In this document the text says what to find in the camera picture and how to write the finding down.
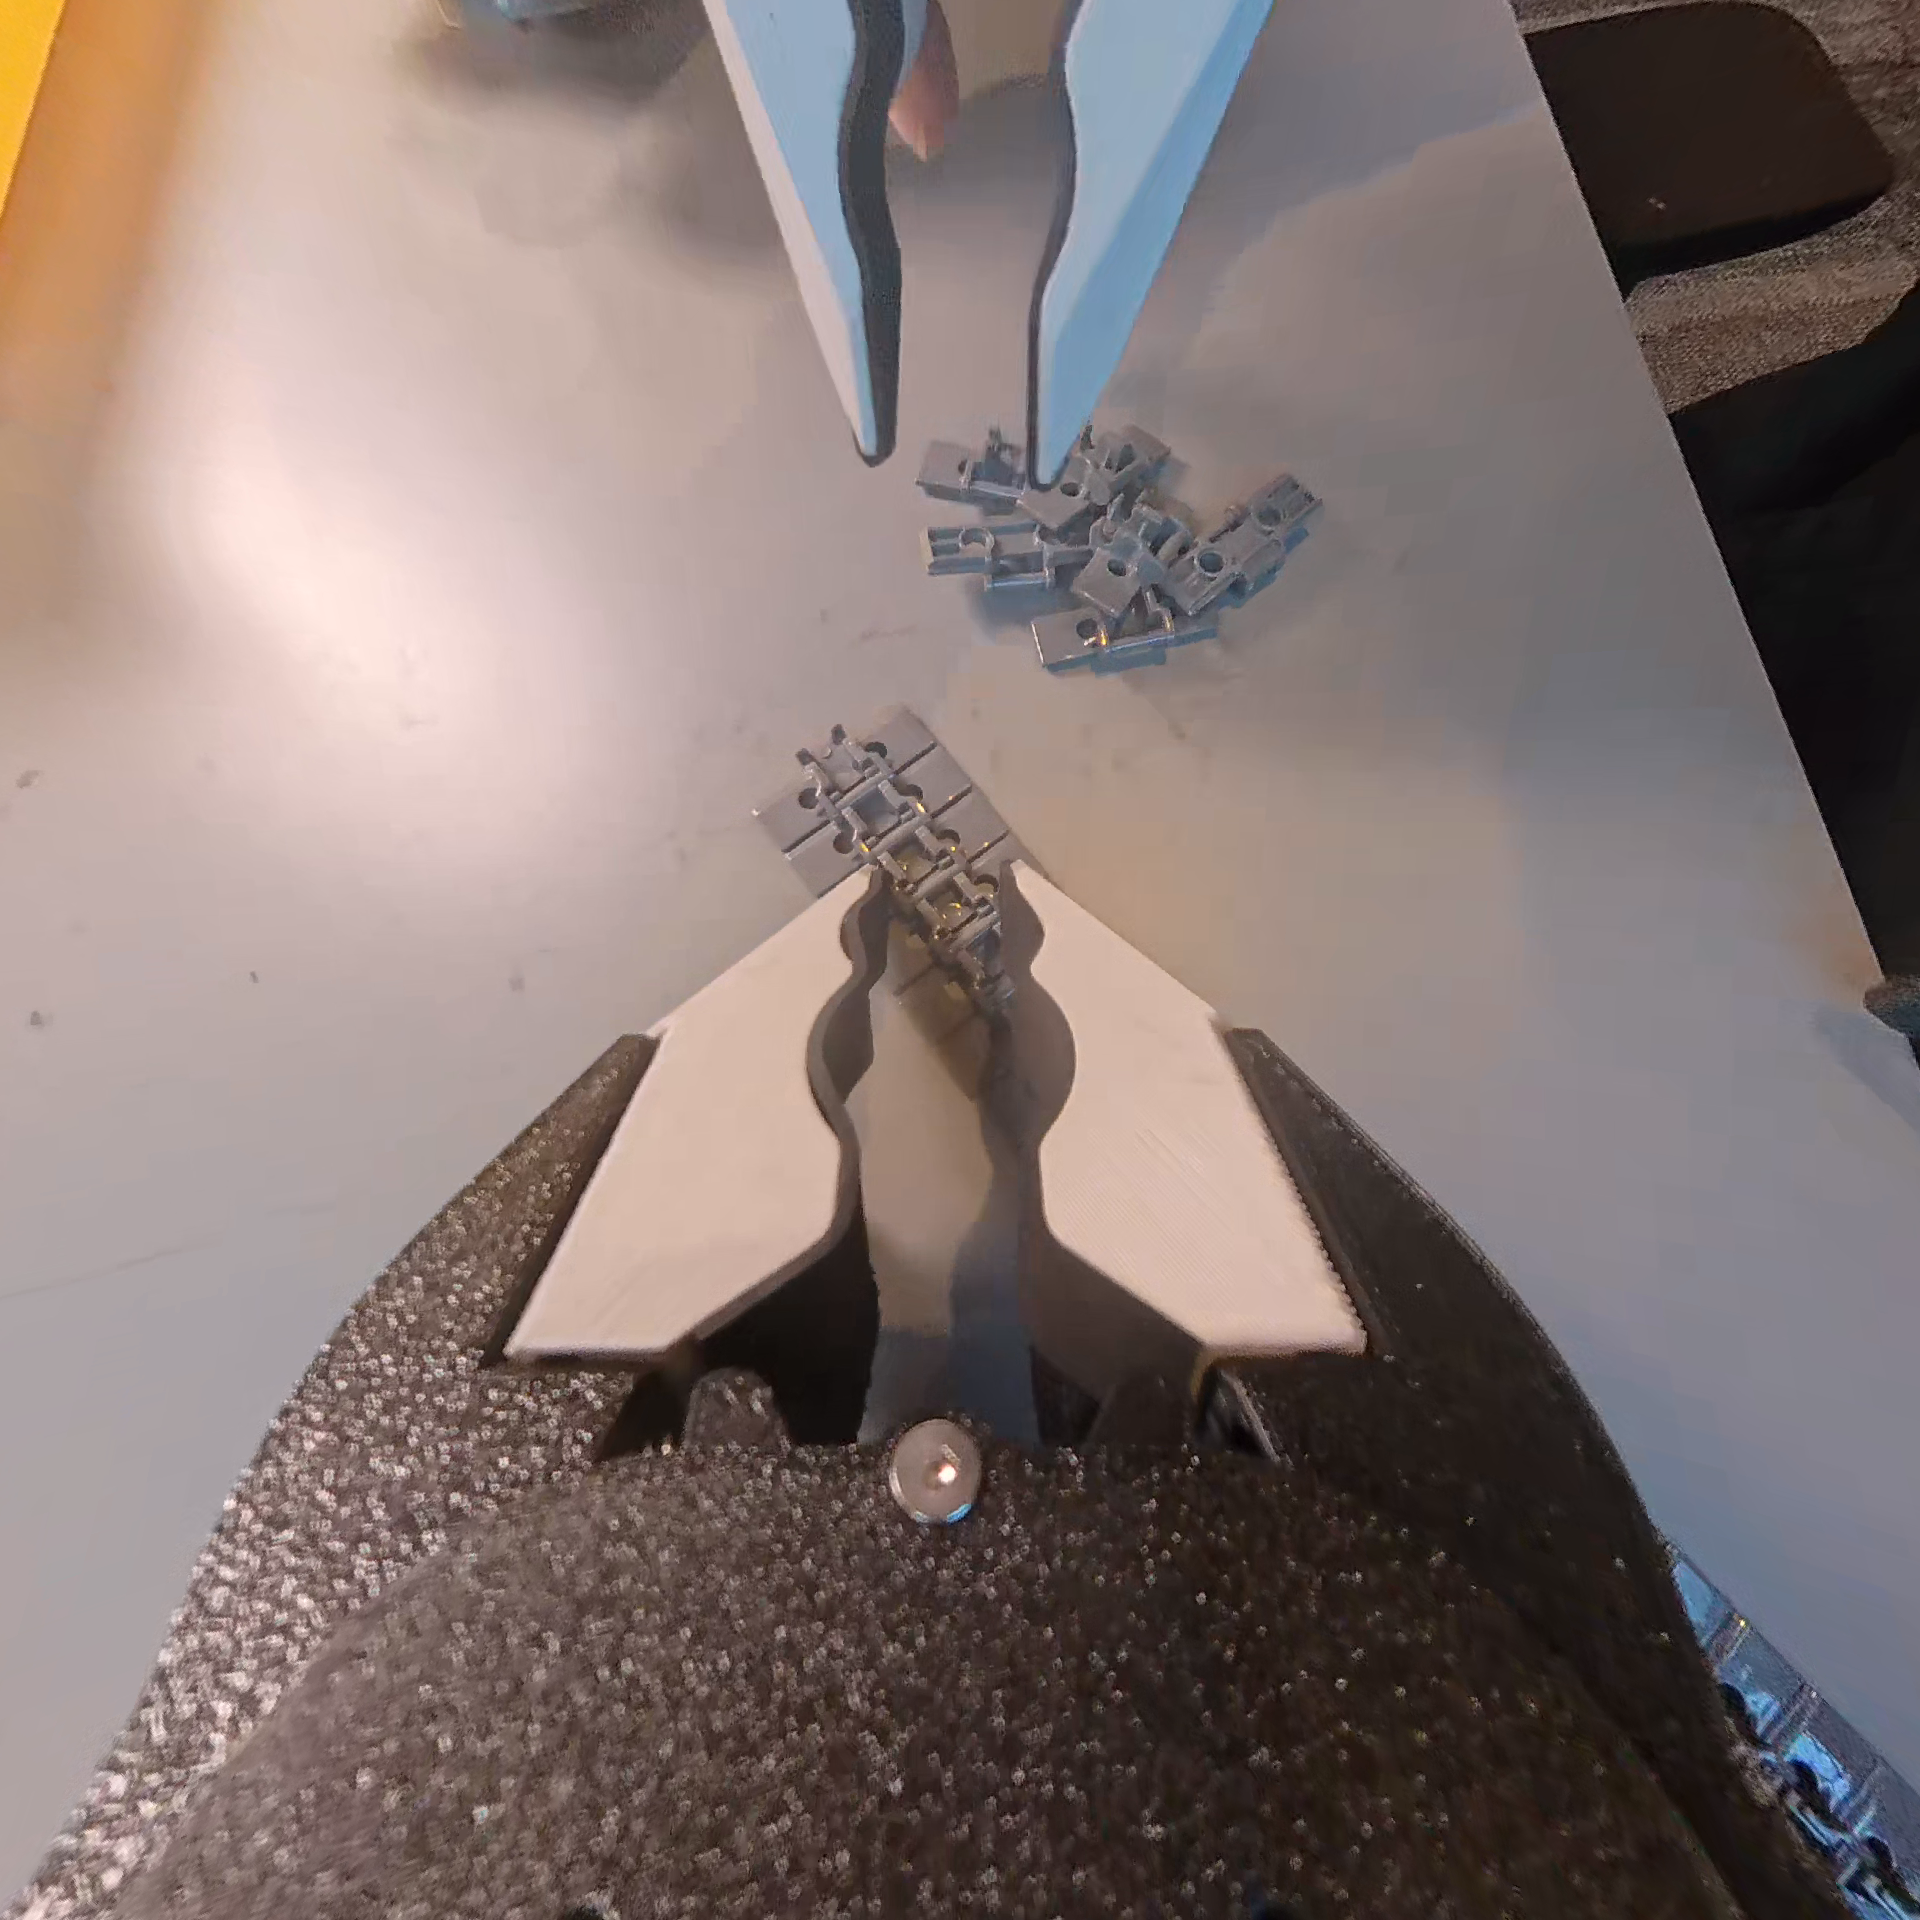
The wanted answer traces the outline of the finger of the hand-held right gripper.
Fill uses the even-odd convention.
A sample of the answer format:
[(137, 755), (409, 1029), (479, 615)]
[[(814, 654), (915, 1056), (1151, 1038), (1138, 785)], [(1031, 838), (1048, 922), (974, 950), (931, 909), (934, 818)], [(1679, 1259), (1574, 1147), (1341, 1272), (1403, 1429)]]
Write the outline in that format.
[(1048, 69), (1063, 178), (1030, 305), (1025, 467), (1043, 488), (1118, 373), (1272, 2), (1070, 2)]
[(886, 148), (908, 2), (706, 2), (706, 20), (852, 442), (886, 464), (900, 369)]

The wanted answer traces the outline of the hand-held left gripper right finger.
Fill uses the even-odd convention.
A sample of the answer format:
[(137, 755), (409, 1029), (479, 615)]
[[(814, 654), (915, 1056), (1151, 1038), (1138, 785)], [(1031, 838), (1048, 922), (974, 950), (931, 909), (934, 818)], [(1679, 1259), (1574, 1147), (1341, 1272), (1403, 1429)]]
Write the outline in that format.
[(1043, 1445), (1159, 1383), (1366, 1357), (1369, 1326), (1218, 1012), (1030, 860), (1004, 871), (1004, 1135)]

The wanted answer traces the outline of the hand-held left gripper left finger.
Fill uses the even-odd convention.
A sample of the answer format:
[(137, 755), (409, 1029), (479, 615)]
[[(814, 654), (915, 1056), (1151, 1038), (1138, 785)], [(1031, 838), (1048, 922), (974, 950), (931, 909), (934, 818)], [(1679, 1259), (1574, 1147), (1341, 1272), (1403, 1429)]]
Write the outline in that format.
[(872, 1063), (886, 890), (847, 877), (655, 1022), (502, 1357), (655, 1380), (751, 1374), (802, 1445), (850, 1445), (879, 1299), (850, 1095)]

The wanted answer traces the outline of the pile of grey track pieces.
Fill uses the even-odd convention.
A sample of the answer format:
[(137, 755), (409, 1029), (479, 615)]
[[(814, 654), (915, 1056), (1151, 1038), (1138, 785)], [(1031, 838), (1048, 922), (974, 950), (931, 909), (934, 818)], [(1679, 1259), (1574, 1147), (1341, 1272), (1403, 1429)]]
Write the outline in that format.
[(1138, 424), (1082, 427), (1058, 477), (1030, 484), (1024, 446), (927, 442), (915, 484), (969, 521), (921, 533), (931, 578), (1036, 609), (1054, 677), (1114, 677), (1219, 636), (1224, 619), (1282, 578), (1325, 498), (1282, 471), (1194, 524), (1170, 488), (1172, 449)]

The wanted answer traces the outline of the person's right hand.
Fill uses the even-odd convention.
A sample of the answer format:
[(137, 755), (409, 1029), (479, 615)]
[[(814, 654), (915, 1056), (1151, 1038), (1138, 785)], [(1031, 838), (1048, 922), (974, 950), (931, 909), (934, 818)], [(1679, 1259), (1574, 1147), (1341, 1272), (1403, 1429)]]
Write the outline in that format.
[(940, 2), (900, 2), (900, 74), (893, 137), (920, 163), (936, 158), (961, 108), (957, 43)]

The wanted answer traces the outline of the dark rounded object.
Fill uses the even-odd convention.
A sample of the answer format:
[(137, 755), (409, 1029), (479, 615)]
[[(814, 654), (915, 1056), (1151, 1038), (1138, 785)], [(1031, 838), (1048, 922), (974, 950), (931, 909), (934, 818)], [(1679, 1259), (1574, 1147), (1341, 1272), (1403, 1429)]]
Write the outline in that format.
[(1829, 231), (1896, 158), (1811, 28), (1767, 2), (1666, 2), (1525, 47), (1618, 296)]

